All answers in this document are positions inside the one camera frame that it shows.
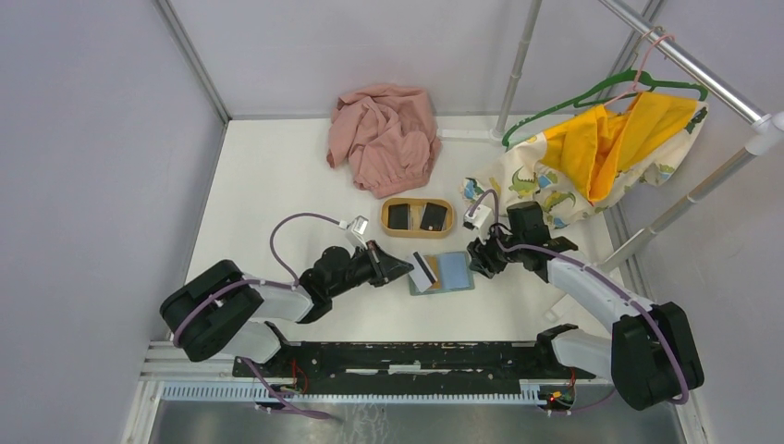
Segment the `green leather card holder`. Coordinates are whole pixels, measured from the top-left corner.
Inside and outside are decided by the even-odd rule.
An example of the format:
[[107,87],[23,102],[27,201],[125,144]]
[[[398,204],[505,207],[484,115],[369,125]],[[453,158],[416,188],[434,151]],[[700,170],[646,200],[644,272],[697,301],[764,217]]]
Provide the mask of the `green leather card holder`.
[[435,255],[438,260],[440,277],[442,280],[442,288],[440,290],[428,290],[424,293],[417,293],[410,282],[409,288],[411,296],[432,295],[439,293],[448,293],[456,291],[474,290],[475,284],[472,271],[469,268],[470,258],[465,252],[449,252],[439,254],[422,254]]

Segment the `white card with stripe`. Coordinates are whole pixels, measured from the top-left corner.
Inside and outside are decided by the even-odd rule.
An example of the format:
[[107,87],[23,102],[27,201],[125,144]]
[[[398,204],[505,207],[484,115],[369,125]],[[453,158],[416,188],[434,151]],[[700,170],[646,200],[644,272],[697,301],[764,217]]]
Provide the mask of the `white card with stripe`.
[[417,293],[427,292],[433,282],[433,278],[423,256],[419,252],[413,252],[407,258],[407,262],[414,266],[414,269],[408,276],[415,291]]

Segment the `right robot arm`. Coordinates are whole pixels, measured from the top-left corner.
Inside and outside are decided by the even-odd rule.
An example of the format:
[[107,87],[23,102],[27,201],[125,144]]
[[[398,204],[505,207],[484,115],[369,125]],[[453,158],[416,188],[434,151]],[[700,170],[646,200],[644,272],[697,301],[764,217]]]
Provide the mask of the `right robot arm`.
[[520,264],[569,295],[609,333],[601,338],[573,324],[541,332],[536,370],[557,377],[570,367],[599,376],[637,411],[687,403],[703,385],[704,370],[684,310],[674,302],[651,302],[589,265],[574,242],[551,235],[538,203],[514,204],[507,217],[502,224],[494,209],[479,203],[466,210],[463,225],[476,235],[467,247],[471,270],[493,278]]

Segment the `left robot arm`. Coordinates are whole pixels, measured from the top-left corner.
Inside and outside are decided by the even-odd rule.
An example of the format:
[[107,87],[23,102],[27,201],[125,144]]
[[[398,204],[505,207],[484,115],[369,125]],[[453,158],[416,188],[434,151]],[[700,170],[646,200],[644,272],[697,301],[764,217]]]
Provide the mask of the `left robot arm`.
[[364,284],[383,287],[413,269],[373,240],[354,251],[325,249],[295,284],[254,277],[224,259],[169,295],[159,314],[190,361],[233,354],[251,359],[267,376],[281,376],[290,352],[269,320],[310,324],[332,309],[337,296]]

